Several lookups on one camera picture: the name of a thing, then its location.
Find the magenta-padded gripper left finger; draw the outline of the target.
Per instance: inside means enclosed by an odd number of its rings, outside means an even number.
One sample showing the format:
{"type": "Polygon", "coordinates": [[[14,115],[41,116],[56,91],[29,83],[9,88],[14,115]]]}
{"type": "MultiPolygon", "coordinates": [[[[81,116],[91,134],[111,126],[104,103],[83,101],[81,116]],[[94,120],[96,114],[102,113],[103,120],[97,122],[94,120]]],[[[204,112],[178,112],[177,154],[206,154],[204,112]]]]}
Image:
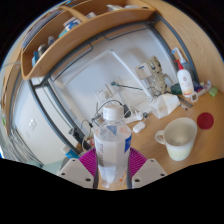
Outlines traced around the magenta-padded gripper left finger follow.
{"type": "Polygon", "coordinates": [[[90,149],[79,159],[70,159],[58,176],[81,187],[96,189],[99,181],[96,149],[90,149]]]}

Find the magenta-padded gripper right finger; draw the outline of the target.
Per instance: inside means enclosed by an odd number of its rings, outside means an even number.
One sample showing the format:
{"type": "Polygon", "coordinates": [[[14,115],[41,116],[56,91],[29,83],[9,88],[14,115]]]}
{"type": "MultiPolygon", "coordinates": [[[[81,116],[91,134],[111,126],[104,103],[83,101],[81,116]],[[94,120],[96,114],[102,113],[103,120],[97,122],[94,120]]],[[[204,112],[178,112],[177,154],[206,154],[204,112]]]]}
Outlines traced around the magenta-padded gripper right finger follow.
{"type": "Polygon", "coordinates": [[[147,159],[134,148],[130,149],[127,168],[127,188],[140,188],[167,175],[154,159],[147,159]]]}

